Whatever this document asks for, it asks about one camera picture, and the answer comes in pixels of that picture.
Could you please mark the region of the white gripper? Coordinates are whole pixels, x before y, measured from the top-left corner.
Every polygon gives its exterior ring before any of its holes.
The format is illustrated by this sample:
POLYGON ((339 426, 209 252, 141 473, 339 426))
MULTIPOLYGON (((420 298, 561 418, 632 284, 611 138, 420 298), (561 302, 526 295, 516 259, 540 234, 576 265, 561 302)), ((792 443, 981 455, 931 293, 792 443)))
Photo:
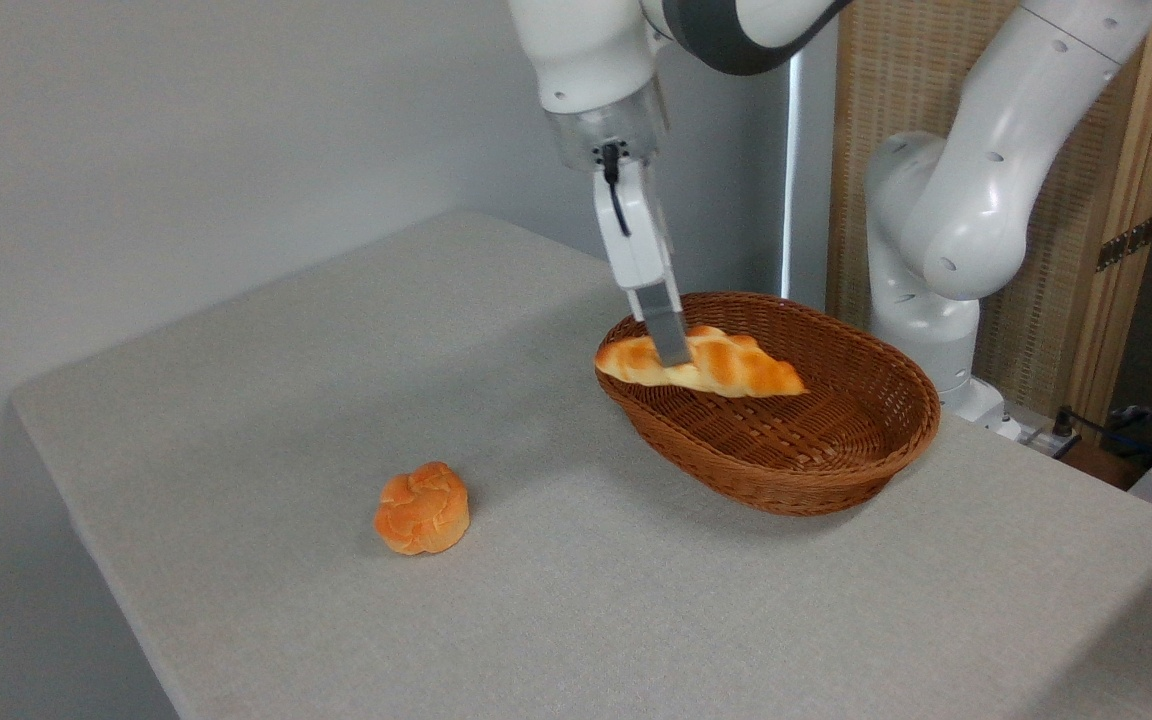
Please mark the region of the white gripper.
POLYGON ((664 209, 647 161, 608 161, 593 172, 596 222, 614 282, 626 290, 637 323, 643 323, 660 365, 691 363, 685 316, 672 268, 664 209))

